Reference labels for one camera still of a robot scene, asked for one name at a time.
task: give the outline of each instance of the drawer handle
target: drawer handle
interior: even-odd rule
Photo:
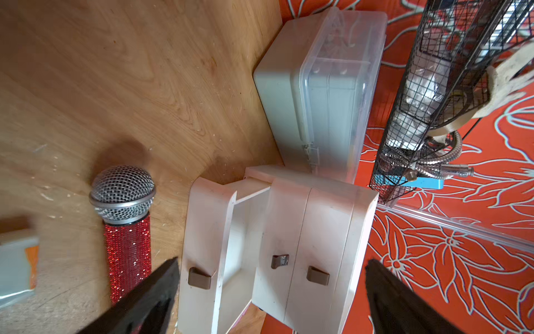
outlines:
[[[273,255],[271,261],[271,268],[276,269],[278,267],[286,266],[289,263],[289,254]]]
[[[320,285],[328,285],[330,274],[325,273],[324,271],[319,270],[316,267],[309,266],[306,279],[309,280],[310,282],[317,283]]]
[[[211,276],[205,274],[202,270],[196,267],[189,269],[189,279],[187,280],[190,286],[196,286],[204,290],[209,290],[211,286]]]

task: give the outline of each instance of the white plastic container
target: white plastic container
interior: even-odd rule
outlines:
[[[336,7],[284,25],[254,82],[287,167],[354,183],[386,25]]]

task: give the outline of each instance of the black wire basket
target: black wire basket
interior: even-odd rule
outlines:
[[[451,147],[451,134],[428,137],[490,98],[489,65],[533,36],[534,0],[429,0],[397,91],[370,187],[386,203],[420,159]]]

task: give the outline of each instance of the black object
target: black object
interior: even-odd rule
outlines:
[[[78,334],[164,334],[179,281],[178,258],[165,261]]]
[[[365,287],[376,334],[462,334],[378,260],[365,267]]]
[[[385,111],[389,118],[370,180],[383,203],[415,190],[403,186],[403,175],[438,151],[427,145],[429,130],[489,100],[486,69],[534,36],[533,6],[534,0],[427,2],[392,109]]]

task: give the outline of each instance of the wooden floor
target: wooden floor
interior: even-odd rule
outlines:
[[[181,256],[193,180],[281,163],[252,79],[280,26],[278,0],[1,2],[0,229],[40,237],[36,294],[1,332],[73,333],[110,306],[88,201],[105,167],[152,174],[157,267]]]
[[[228,334],[260,334],[266,313],[250,304],[245,314]]]

